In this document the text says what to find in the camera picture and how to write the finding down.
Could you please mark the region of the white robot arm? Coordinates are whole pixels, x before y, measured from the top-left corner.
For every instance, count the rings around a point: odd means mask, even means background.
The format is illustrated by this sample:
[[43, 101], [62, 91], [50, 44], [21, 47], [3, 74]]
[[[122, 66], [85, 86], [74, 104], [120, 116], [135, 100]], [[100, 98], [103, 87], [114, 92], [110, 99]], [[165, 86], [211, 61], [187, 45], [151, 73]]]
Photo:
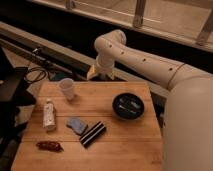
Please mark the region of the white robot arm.
[[119, 62], [169, 94], [164, 108], [162, 171], [213, 171], [213, 74], [126, 45], [121, 30], [94, 41], [97, 57], [87, 73], [113, 77]]

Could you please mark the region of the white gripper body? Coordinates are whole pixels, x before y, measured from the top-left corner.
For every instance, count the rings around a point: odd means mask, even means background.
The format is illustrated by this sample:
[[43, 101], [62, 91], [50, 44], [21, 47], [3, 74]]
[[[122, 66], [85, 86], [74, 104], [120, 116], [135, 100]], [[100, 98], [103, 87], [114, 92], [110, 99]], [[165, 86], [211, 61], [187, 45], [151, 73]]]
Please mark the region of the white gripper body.
[[96, 73], [114, 77], [114, 64], [115, 61], [112, 58], [98, 56], [95, 61]]

